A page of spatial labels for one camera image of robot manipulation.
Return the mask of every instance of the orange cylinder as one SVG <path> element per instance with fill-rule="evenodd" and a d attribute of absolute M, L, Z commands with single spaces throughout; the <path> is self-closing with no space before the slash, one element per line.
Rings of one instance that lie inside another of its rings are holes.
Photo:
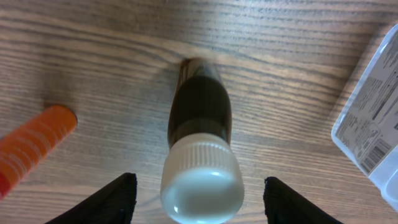
<path fill-rule="evenodd" d="M 77 126 L 65 106 L 51 106 L 0 140 L 0 200 Z"/>

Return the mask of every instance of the white plastic container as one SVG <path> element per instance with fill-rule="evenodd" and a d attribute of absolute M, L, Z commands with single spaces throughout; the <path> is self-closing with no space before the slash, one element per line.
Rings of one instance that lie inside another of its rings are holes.
<path fill-rule="evenodd" d="M 363 72 L 331 137 L 398 212 L 398 25 Z"/>

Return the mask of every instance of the plastic container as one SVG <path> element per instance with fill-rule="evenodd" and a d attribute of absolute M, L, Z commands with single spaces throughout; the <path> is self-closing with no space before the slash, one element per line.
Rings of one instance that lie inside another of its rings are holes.
<path fill-rule="evenodd" d="M 0 200 L 76 126 L 75 114 L 56 105 L 0 140 Z"/>
<path fill-rule="evenodd" d="M 385 36 L 331 137 L 398 211 L 398 25 Z"/>

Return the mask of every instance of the wooden table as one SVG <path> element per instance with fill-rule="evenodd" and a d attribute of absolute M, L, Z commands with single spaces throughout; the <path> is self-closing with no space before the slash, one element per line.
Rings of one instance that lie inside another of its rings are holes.
<path fill-rule="evenodd" d="M 2 0 L 0 136 L 52 103 L 79 125 L 0 203 L 0 223 L 46 222 L 124 172 L 139 181 L 133 223 L 173 223 L 159 188 L 189 57 L 217 65 L 232 102 L 246 195 L 230 223 L 266 223 L 268 176 L 345 223 L 397 223 L 330 138 L 360 56 L 397 18 L 396 0 Z"/>

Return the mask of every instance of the label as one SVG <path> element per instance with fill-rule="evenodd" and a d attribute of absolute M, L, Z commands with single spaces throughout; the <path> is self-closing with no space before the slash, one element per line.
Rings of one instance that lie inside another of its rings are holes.
<path fill-rule="evenodd" d="M 370 69 L 336 133 L 367 175 L 398 145 L 397 33 Z"/>

